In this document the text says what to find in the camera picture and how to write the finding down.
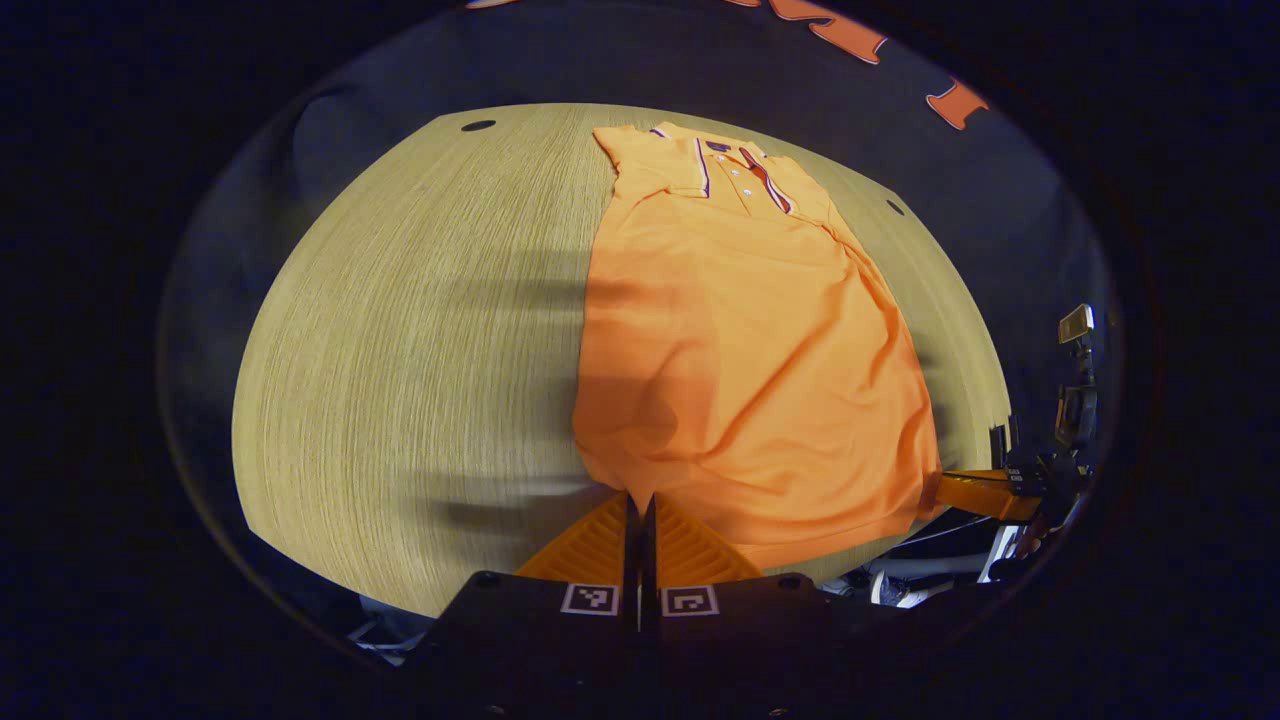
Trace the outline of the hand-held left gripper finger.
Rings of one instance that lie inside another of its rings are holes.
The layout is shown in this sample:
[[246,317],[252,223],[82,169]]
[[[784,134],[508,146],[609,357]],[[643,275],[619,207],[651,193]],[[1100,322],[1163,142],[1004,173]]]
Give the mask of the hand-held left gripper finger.
[[652,716],[842,716],[855,689],[840,600],[750,573],[660,496],[644,519],[640,697]]
[[641,523],[616,495],[516,573],[474,573],[415,652],[421,716],[611,716],[639,624]]

